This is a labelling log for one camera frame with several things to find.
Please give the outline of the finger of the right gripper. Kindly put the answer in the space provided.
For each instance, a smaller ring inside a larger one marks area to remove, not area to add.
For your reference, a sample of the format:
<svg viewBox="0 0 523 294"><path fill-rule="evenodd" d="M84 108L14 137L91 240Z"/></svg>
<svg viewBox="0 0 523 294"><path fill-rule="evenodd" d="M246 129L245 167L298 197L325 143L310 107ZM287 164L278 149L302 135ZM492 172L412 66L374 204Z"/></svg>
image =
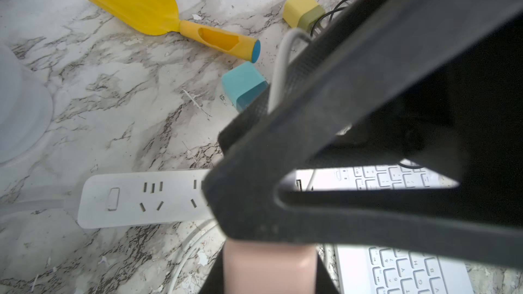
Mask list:
<svg viewBox="0 0 523 294"><path fill-rule="evenodd" d="M522 0L359 0L220 134L224 233L522 267ZM289 191L297 169L408 159L451 189Z"/></svg>

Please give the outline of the white cable pink charger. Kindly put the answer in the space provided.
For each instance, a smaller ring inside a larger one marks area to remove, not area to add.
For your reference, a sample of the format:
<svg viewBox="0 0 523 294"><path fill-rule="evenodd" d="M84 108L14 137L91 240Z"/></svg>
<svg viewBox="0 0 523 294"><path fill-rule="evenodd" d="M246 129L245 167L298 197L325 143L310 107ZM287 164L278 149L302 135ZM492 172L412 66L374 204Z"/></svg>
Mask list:
<svg viewBox="0 0 523 294"><path fill-rule="evenodd" d="M272 82L270 85L268 114L271 114L283 99L287 77L287 66L290 62L291 50L296 40L302 40L308 44L312 41L310 35L301 29L291 29L283 36L276 56Z"/></svg>

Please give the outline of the white power strip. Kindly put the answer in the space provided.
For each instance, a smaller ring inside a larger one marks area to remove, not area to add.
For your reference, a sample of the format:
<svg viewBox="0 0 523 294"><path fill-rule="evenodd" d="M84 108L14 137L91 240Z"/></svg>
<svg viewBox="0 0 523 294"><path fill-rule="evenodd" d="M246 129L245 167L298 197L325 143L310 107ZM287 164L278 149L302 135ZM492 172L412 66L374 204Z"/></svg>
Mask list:
<svg viewBox="0 0 523 294"><path fill-rule="evenodd" d="M83 186L78 224L98 229L212 219L202 192L207 174L177 170L92 176Z"/></svg>

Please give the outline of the teal USB charger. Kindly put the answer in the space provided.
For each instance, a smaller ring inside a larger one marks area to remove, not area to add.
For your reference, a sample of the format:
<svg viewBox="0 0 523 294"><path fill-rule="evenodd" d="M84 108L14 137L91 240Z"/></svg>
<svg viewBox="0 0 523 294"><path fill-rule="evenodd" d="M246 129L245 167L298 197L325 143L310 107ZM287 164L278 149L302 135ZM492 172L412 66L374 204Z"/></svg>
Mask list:
<svg viewBox="0 0 523 294"><path fill-rule="evenodd" d="M221 77L223 90L238 112L245 110L268 88L264 76L251 62L231 69Z"/></svg>

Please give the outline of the yellow USB charger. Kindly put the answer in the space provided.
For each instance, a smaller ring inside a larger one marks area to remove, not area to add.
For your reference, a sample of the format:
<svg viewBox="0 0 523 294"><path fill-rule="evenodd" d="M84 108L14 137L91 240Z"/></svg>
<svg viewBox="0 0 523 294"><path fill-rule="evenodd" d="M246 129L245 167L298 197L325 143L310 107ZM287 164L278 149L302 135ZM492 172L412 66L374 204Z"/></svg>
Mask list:
<svg viewBox="0 0 523 294"><path fill-rule="evenodd" d="M325 9L316 0L287 0L282 17L291 28L310 33L314 23L325 13Z"/></svg>

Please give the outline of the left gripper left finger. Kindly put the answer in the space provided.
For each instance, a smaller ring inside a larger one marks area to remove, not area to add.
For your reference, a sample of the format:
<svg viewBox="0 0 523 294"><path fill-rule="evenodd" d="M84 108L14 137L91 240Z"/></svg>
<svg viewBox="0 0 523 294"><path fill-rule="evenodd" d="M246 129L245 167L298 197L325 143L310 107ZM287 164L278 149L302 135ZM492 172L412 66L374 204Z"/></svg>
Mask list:
<svg viewBox="0 0 523 294"><path fill-rule="evenodd" d="M224 294L223 249L217 255L199 294Z"/></svg>

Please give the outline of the white keyboard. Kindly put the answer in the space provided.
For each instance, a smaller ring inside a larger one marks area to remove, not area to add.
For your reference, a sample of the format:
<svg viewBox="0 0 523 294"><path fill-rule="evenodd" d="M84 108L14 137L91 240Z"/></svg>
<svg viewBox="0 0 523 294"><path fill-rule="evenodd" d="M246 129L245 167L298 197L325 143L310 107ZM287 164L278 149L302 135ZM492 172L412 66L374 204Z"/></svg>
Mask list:
<svg viewBox="0 0 523 294"><path fill-rule="evenodd" d="M472 293L464 262L379 246L335 246L342 293Z"/></svg>
<svg viewBox="0 0 523 294"><path fill-rule="evenodd" d="M382 165L298 170L296 185L304 191L377 191L447 189L458 183L426 168Z"/></svg>

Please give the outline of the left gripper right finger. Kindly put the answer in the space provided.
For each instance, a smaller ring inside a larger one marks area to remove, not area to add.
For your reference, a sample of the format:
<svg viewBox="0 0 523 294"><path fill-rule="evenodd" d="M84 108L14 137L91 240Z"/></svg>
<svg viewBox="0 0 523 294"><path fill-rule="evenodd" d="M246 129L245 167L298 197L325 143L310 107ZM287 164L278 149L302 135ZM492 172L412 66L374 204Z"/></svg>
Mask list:
<svg viewBox="0 0 523 294"><path fill-rule="evenodd" d="M339 294L339 290L332 281L319 254L317 254L315 294Z"/></svg>

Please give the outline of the pink USB charger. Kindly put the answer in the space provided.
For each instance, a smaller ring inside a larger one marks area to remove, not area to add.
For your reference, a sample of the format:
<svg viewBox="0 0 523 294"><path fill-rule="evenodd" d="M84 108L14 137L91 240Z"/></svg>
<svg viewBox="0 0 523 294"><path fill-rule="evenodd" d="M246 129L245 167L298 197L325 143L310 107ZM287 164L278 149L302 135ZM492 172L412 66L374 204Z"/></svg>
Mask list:
<svg viewBox="0 0 523 294"><path fill-rule="evenodd" d="M223 275L226 293L314 293L317 251L313 245L227 239Z"/></svg>

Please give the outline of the potted plant white pot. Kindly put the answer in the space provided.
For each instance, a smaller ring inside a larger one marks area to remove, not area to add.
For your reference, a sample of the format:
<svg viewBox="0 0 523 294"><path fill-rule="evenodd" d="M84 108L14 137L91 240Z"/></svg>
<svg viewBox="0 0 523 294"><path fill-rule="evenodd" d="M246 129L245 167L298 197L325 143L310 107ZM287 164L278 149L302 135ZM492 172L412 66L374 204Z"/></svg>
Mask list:
<svg viewBox="0 0 523 294"><path fill-rule="evenodd" d="M53 100L48 89L1 44L1 162L36 144L52 117Z"/></svg>

